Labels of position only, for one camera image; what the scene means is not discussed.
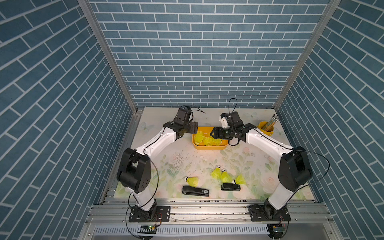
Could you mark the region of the yellow plastic storage box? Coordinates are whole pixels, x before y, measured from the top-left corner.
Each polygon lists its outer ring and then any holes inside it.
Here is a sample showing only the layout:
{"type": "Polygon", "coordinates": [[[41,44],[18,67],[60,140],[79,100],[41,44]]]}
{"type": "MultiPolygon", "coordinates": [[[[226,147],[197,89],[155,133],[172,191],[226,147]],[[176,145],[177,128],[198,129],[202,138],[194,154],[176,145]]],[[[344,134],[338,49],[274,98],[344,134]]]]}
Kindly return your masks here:
{"type": "Polygon", "coordinates": [[[198,127],[198,133],[193,134],[192,142],[197,150],[224,150],[228,140],[214,139],[210,133],[214,127],[198,127]]]}

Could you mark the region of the yellow shuttlecock small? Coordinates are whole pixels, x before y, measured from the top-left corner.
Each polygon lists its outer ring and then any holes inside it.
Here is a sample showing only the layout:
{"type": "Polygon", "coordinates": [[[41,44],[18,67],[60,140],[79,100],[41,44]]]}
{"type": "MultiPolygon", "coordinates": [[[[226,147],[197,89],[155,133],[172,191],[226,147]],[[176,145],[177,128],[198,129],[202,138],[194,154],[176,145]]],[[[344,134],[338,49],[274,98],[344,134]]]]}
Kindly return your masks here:
{"type": "Polygon", "coordinates": [[[221,176],[222,176],[222,171],[221,171],[221,167],[220,166],[216,166],[212,173],[211,173],[211,177],[213,179],[216,179],[216,180],[220,180],[221,179],[221,176]]]}

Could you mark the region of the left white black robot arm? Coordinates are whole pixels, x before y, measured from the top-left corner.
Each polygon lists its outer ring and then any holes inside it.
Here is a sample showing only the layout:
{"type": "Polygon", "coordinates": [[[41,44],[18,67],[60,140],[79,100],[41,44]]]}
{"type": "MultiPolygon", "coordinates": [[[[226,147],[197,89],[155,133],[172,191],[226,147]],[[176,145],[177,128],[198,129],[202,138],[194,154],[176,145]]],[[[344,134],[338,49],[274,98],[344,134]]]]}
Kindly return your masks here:
{"type": "Polygon", "coordinates": [[[138,209],[145,214],[152,214],[156,208],[155,195],[148,188],[152,178],[151,166],[155,165],[153,158],[184,134],[196,134],[198,123],[193,119],[192,108],[181,107],[175,118],[165,123],[160,132],[147,143],[135,149],[124,150],[117,180],[133,194],[138,209]]]}

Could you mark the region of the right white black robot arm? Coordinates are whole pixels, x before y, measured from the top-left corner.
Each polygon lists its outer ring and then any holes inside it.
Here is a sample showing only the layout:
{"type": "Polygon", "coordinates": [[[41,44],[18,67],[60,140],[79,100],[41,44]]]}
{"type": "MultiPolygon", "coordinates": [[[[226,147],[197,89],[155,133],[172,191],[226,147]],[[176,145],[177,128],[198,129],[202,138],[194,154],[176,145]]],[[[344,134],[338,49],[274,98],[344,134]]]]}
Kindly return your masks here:
{"type": "Polygon", "coordinates": [[[219,120],[222,125],[211,131],[211,137],[223,140],[236,138],[260,148],[278,162],[279,184],[265,201],[266,213],[280,211],[295,193],[313,177],[308,158],[309,151],[302,147],[294,148],[278,142],[253,124],[245,125],[237,112],[223,113],[219,120]]]}

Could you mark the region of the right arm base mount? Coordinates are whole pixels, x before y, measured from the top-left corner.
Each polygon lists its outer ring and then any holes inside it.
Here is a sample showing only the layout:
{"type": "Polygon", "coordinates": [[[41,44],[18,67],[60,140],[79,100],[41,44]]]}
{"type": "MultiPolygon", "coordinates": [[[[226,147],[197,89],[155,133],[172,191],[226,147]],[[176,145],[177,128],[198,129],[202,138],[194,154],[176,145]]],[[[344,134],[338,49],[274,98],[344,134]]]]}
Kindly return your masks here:
{"type": "Polygon", "coordinates": [[[291,216],[287,206],[284,206],[280,210],[276,210],[271,205],[255,204],[249,206],[249,213],[252,222],[291,221],[291,216]]]}

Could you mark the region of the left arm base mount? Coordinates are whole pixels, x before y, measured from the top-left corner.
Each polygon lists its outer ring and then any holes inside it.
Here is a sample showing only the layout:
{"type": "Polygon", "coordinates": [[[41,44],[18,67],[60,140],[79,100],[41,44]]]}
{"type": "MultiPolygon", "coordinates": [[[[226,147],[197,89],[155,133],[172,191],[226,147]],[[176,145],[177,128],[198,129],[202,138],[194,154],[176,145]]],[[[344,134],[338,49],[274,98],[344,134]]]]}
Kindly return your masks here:
{"type": "Polygon", "coordinates": [[[169,222],[171,214],[170,206],[152,206],[149,211],[139,207],[133,207],[129,214],[129,223],[169,222]]]}

